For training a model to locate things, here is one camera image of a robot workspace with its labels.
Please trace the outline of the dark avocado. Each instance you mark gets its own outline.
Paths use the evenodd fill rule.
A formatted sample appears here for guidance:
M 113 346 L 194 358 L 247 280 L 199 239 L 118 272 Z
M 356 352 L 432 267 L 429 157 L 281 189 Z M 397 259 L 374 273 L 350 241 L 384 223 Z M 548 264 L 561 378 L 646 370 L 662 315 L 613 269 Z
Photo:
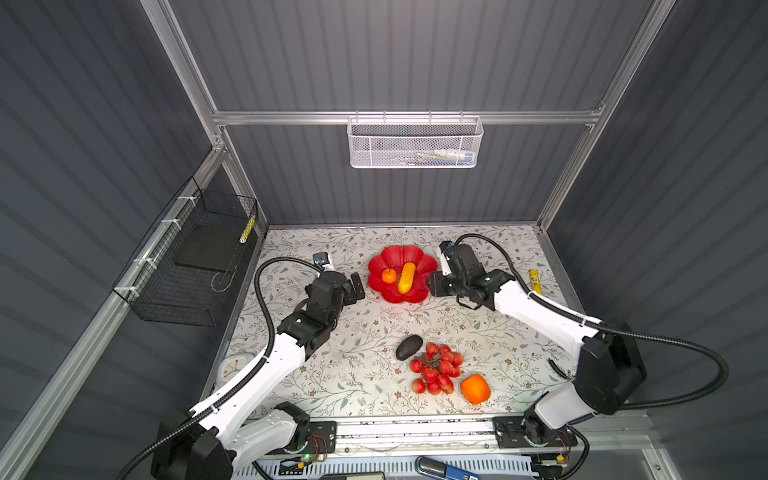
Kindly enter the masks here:
M 412 334 L 404 338 L 395 350 L 396 359 L 405 361 L 415 355 L 422 347 L 424 341 L 421 336 Z

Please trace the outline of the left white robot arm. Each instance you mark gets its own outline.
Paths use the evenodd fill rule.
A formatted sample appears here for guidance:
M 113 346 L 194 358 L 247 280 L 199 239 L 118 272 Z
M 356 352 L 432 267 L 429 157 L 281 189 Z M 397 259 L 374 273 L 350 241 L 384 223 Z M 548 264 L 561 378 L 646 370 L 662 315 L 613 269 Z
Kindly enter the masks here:
M 169 415 L 158 430 L 150 474 L 155 479 L 230 479 L 244 466 L 309 435 L 309 415 L 283 402 L 261 419 L 249 415 L 331 337 L 344 307 L 364 299 L 360 276 L 321 273 L 308 287 L 304 309 L 276 328 L 270 349 L 188 412 Z

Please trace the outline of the orange bell pepper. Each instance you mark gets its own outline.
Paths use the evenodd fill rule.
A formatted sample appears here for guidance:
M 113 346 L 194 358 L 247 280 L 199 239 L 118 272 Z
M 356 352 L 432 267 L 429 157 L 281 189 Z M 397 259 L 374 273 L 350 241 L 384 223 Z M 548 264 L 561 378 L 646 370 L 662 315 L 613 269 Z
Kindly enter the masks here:
M 461 393 L 472 405 L 479 405 L 491 397 L 491 388 L 486 379 L 480 374 L 474 374 L 461 382 Z

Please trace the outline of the yellow squash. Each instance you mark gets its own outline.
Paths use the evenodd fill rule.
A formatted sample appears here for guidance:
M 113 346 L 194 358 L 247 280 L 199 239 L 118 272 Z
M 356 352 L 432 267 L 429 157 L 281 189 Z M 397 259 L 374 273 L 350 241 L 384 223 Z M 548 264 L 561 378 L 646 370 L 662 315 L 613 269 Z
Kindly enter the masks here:
M 400 294 L 408 294 L 413 289 L 415 275 L 416 264 L 414 262 L 406 262 L 402 266 L 401 274 L 397 284 L 397 289 Z

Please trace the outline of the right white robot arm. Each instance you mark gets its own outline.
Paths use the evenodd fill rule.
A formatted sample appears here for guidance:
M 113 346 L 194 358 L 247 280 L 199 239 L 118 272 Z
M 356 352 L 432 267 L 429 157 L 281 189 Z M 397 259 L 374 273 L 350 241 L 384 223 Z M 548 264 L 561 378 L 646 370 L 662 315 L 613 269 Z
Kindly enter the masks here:
M 554 341 L 577 361 L 575 376 L 544 394 L 523 414 L 526 440 L 533 446 L 579 419 L 618 411 L 647 378 L 639 348 L 627 325 L 603 323 L 556 304 L 501 270 L 471 279 L 433 272 L 426 280 L 436 297 L 467 298 L 523 322 Z

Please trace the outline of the small orange tangerine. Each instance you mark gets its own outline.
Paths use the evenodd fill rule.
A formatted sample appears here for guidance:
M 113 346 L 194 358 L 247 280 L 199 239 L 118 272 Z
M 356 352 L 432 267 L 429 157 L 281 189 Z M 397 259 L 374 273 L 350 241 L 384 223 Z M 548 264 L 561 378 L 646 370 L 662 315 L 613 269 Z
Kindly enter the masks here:
M 387 268 L 381 272 L 381 279 L 386 284 L 394 284 L 398 281 L 398 274 L 394 269 Z

